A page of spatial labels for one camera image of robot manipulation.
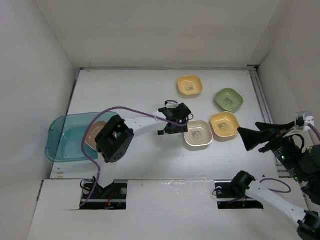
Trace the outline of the brown panda plate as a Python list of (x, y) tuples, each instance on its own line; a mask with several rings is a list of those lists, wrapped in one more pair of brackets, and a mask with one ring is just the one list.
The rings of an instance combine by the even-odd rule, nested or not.
[(93, 150), (97, 150), (96, 137), (101, 132), (101, 130), (105, 127), (107, 122), (105, 121), (97, 121), (95, 122), (89, 129), (84, 142)]

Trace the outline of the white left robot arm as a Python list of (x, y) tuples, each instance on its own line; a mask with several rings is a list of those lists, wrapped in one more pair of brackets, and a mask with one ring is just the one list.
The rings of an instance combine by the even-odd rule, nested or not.
[(123, 106), (111, 107), (99, 113), (92, 122), (95, 123), (104, 114), (114, 110), (129, 111), (138, 114), (139, 117), (124, 119), (117, 114), (107, 121), (95, 137), (96, 149), (104, 159), (104, 164), (99, 165), (94, 192), (103, 199), (111, 194), (116, 162), (125, 156), (134, 138), (148, 133), (157, 133), (160, 136), (186, 133), (189, 120), (194, 117), (184, 103), (178, 103), (175, 107), (159, 108), (154, 113)]

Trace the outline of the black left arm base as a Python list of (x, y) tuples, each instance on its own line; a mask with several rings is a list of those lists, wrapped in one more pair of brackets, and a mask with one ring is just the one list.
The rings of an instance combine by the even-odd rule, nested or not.
[(93, 177), (92, 180), (83, 179), (80, 182), (80, 187), (82, 189), (82, 195), (79, 204), (80, 210), (114, 211), (125, 210), (127, 208), (127, 180), (115, 180), (106, 187), (102, 187), (97, 184), (94, 192), (88, 199), (95, 182), (95, 177)]

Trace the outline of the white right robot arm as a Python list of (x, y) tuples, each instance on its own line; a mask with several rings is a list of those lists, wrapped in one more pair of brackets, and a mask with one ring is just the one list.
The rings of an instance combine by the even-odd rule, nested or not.
[[(172, 180), (168, 191), (177, 195), (181, 219), (193, 231), (205, 230), (204, 238), (215, 240), (298, 240), (298, 218), (306, 217), (303, 193), (292, 179), (260, 176), (251, 184), (224, 176), (224, 167), (235, 174), (236, 166), (248, 156), (239, 135), (216, 137), (215, 152), (227, 157), (218, 160), (221, 176), (211, 179)], [(235, 163), (229, 160), (235, 157)]]

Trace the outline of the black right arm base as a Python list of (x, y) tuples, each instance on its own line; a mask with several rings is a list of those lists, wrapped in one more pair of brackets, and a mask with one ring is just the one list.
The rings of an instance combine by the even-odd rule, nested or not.
[(245, 171), (240, 171), (232, 180), (215, 180), (212, 195), (216, 197), (219, 210), (263, 209), (257, 200), (246, 196), (249, 184), (256, 179)]

